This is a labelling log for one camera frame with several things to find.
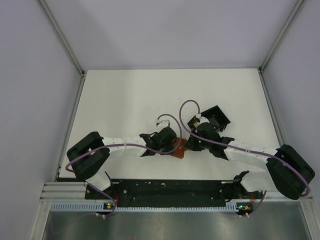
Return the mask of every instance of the white table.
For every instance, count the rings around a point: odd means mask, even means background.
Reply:
[[[222,136],[279,147],[257,69],[158,69],[89,70],[67,150],[93,131],[111,138],[150,134],[160,114],[178,118],[181,104],[188,99],[196,100],[201,111],[219,105],[231,121]],[[187,104],[184,122],[196,112],[193,103]],[[170,121],[178,135],[178,126]],[[189,137],[185,130],[183,137]],[[68,162],[65,156],[60,178],[75,177],[65,170]],[[187,151],[183,159],[160,155],[109,158],[102,169],[111,178],[194,180],[231,180],[242,171],[260,170],[215,158],[208,150]]]

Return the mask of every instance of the metal frame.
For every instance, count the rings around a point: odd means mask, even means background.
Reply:
[[[52,12],[50,11],[50,8],[48,4],[46,3],[46,0],[36,0],[44,12],[45,16],[47,17],[49,24],[52,27],[52,30],[54,31],[56,37],[61,43],[61,46],[65,50],[67,56],[69,57],[70,61],[73,63],[74,67],[80,74],[80,81],[77,88],[77,92],[74,98],[73,108],[70,112],[70,116],[68,119],[66,131],[65,131],[65,137],[63,140],[63,143],[60,147],[60,155],[59,155],[59,164],[57,167],[57,170],[55,171],[55,178],[59,174],[59,170],[61,167],[61,163],[64,159],[64,154],[66,152],[67,144],[69,141],[69,137],[71,134],[71,129],[74,123],[74,119],[76,116],[78,104],[80,101],[80,96],[82,93],[82,89],[84,86],[86,74],[85,71],[82,69],[82,67],[79,64],[79,61],[77,60],[70,44],[66,40],[65,35],[61,31],[56,19],[54,18]],[[265,94],[265,98],[268,104],[268,108],[270,111],[270,115],[273,121],[274,129],[278,138],[278,141],[280,144],[283,144],[286,142],[284,131],[281,127],[275,104],[272,100],[272,96],[270,96],[270,91],[268,88],[268,83],[264,78],[263,71],[266,69],[268,63],[270,62],[271,58],[275,54],[275,52],[278,50],[281,42],[285,38],[288,30],[292,26],[294,20],[299,15],[301,9],[303,8],[306,0],[297,0],[294,8],[292,9],[287,21],[285,22],[282,30],[280,31],[278,37],[276,38],[275,42],[273,43],[270,51],[268,52],[266,58],[264,59],[261,67],[258,69],[258,73],[260,76],[261,84],[263,87],[263,91]],[[43,234],[45,231],[47,219],[49,216],[49,211],[51,209],[51,205],[53,201],[69,201],[69,202],[104,202],[107,203],[108,200],[85,200],[85,193],[86,193],[86,187],[81,182],[46,182],[43,187],[43,191],[40,197],[40,201],[38,204],[38,208],[36,211],[36,216],[33,222],[33,226],[31,229],[31,234],[29,239],[30,240],[41,240],[43,238]],[[272,192],[268,193],[265,197],[266,202],[288,202],[292,201],[284,196],[282,196],[280,193]],[[302,197],[299,199],[301,208],[305,217],[306,225],[309,229],[310,235],[313,240],[320,240],[320,220],[319,220],[319,214],[318,209],[316,207],[316,204],[313,200],[313,197],[310,195],[308,197]]]

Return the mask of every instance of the gray wall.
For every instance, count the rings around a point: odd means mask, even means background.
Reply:
[[[36,1],[1,1],[2,240],[28,238],[79,79]]]
[[[320,206],[320,1],[307,0],[265,71],[277,112],[293,145],[316,173]]]
[[[297,0],[47,0],[82,67],[259,67]]]

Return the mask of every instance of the brown object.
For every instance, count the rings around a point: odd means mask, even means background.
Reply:
[[[180,137],[177,137],[175,140],[175,143],[173,144],[173,147],[175,148],[177,146],[177,144],[179,143],[179,139]],[[187,139],[182,138],[181,139],[181,143],[179,145],[179,147],[177,148],[177,150],[174,151],[174,153],[171,154],[171,156],[176,157],[178,159],[183,159],[185,156],[185,151],[187,151],[188,149],[185,147],[186,143],[188,142]]]

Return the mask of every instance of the gray floor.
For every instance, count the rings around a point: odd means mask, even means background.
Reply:
[[[54,231],[82,215],[51,212]],[[47,224],[43,240],[309,240],[298,202],[264,202],[249,219],[235,213],[118,213],[106,220],[85,216],[53,235]]]

